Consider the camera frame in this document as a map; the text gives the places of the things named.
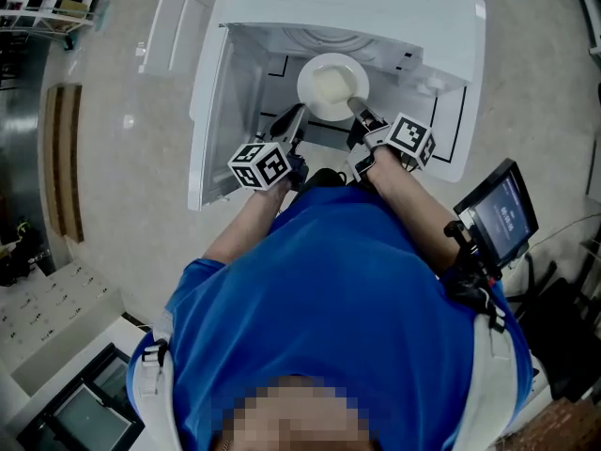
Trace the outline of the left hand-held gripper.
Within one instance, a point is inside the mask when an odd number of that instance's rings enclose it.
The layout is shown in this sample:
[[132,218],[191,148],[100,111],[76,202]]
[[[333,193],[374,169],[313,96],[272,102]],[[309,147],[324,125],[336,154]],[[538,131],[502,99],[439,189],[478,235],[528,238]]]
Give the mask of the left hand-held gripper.
[[243,144],[228,162],[242,188],[267,191],[282,179],[298,191],[307,179],[309,168],[297,148],[304,136],[299,129],[307,106],[296,103],[278,115],[270,134],[262,132],[254,141]]

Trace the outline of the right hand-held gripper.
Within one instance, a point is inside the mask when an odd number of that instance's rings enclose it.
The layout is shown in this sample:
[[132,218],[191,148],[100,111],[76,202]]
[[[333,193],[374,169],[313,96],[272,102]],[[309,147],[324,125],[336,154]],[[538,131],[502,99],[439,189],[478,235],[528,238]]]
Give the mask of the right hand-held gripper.
[[347,164],[356,181],[374,165],[375,149],[380,147],[387,147],[409,171],[425,169],[436,148],[430,127],[403,113],[390,124],[358,97],[349,98],[347,106],[357,121],[347,139]]

